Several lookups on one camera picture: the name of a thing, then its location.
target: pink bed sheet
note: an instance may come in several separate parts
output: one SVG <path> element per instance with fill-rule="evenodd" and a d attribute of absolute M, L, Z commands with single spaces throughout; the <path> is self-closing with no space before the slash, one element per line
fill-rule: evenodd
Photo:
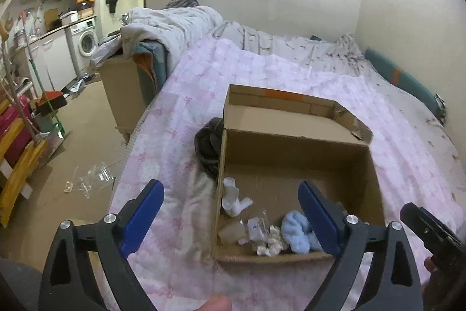
<path fill-rule="evenodd" d="M 278 56 L 240 50 L 226 39 L 204 37 L 181 55 L 180 63 L 148 107 L 134 148 L 110 206 L 118 212 L 152 178 L 165 186 L 165 202 L 138 252 L 128 261 L 160 310 L 191 311 L 211 295 L 232 298 L 234 310 L 302 311 L 332 261 L 283 265 L 219 264 L 209 259 L 215 184 L 202 172 L 194 152 L 195 133 L 221 116 L 230 83 L 275 88 L 334 99 L 374 133 L 376 165 L 387 222 L 414 202 L 456 230 L 463 215 L 426 147 L 398 109 L 365 78 L 312 72 Z M 407 230 L 421 280 L 428 255 Z M 346 309 L 351 309 L 369 268 L 366 254 Z M 108 286 L 104 297 L 117 309 Z"/>

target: cardboard carton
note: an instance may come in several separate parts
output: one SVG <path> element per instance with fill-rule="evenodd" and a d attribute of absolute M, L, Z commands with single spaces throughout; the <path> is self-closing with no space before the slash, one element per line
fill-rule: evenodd
<path fill-rule="evenodd" d="M 222 245 L 218 231 L 265 209 L 270 224 L 302 212 L 298 186 L 310 179 L 324 196 L 363 221 L 384 225 L 382 199 L 369 151 L 372 132 L 335 101 L 259 87 L 230 85 L 224 126 L 212 256 L 218 261 L 286 262 L 329 257 L 322 252 L 258 256 L 250 243 Z M 223 178 L 254 203 L 237 218 L 222 210 Z"/>

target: white cabinet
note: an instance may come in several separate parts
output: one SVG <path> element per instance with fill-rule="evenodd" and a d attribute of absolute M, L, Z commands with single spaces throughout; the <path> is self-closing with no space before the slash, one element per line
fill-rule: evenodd
<path fill-rule="evenodd" d="M 31 44 L 31 53 L 40 81 L 46 91 L 61 90 L 76 78 L 64 29 Z M 13 59 L 21 76 L 30 78 L 37 95 L 42 95 L 39 81 L 29 62 L 27 48 L 21 49 Z"/>

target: human hand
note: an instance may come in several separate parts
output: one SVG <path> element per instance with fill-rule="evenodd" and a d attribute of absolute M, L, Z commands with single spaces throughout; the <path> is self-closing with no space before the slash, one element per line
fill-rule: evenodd
<path fill-rule="evenodd" d="M 223 295 L 214 295 L 196 311 L 232 311 L 232 301 Z"/>

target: countertop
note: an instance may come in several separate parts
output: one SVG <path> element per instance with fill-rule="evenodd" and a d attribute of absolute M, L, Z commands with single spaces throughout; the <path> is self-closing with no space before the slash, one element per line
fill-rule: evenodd
<path fill-rule="evenodd" d="M 92 19 L 94 17 L 97 17 L 96 14 L 94 15 L 91 15 L 91 16 L 88 16 L 88 17 L 85 17 L 83 19 L 79 19 L 79 20 L 76 20 L 75 22 L 73 23 L 69 23 L 69 24 L 65 24 L 65 25 L 62 25 L 61 27 L 59 28 L 56 28 L 50 32 L 47 32 L 47 33 L 44 33 L 43 35 L 41 35 L 40 37 L 38 37 L 37 39 L 34 39 L 32 41 L 29 42 L 29 44 L 32 44 L 32 43 L 35 43 L 37 40 L 42 40 L 43 38 L 46 38 L 47 36 L 50 36 L 52 33 L 55 33 L 55 32 L 58 32 L 60 30 L 63 30 L 65 28 L 68 28 L 68 27 L 71 27 L 72 25 L 75 25 L 75 24 L 78 24 L 78 23 L 81 23 L 81 22 L 85 22 L 86 20 L 89 20 L 89 19 Z M 22 45 L 22 46 L 19 46 L 18 48 L 15 49 L 14 52 L 18 52 L 20 51 L 21 49 L 25 48 L 26 45 Z"/>

